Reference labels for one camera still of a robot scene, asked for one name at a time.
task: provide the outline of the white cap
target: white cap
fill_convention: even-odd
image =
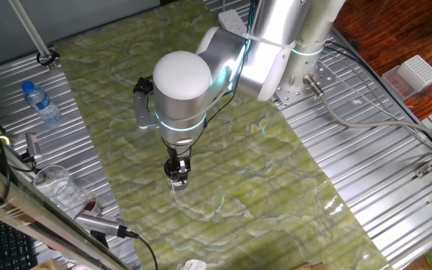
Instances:
[[[171,52],[159,59],[153,71],[156,87],[167,97],[180,101],[197,98],[209,88],[208,64],[192,52]]]

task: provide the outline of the mounting plate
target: mounting plate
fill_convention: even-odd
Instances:
[[[336,80],[335,75],[321,64],[316,65],[316,73],[313,76],[316,83],[324,89],[326,86],[330,86]],[[305,86],[303,88],[296,87],[297,83],[290,86],[290,82],[280,82],[274,93],[278,100],[280,100],[285,105],[294,104],[309,95],[313,95],[313,92],[309,87]]]

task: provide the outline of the bottle cap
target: bottle cap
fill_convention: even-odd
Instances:
[[[35,85],[32,82],[24,82],[21,85],[21,88],[24,92],[29,93],[32,92],[33,90],[35,90]]]

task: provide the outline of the metal clamp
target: metal clamp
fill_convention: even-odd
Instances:
[[[420,179],[423,176],[426,176],[428,173],[431,173],[431,172],[432,172],[432,166],[430,164],[426,164],[422,168],[419,168],[418,170],[416,170],[415,174]]]
[[[133,96],[134,112],[139,128],[157,126],[158,120],[148,111],[148,96],[141,91],[135,91]]]

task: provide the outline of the screw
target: screw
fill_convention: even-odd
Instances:
[[[294,79],[295,79],[295,77],[294,77],[294,74],[291,76],[291,78],[289,78],[289,87],[291,87],[291,86],[293,86],[293,84],[294,84]]]

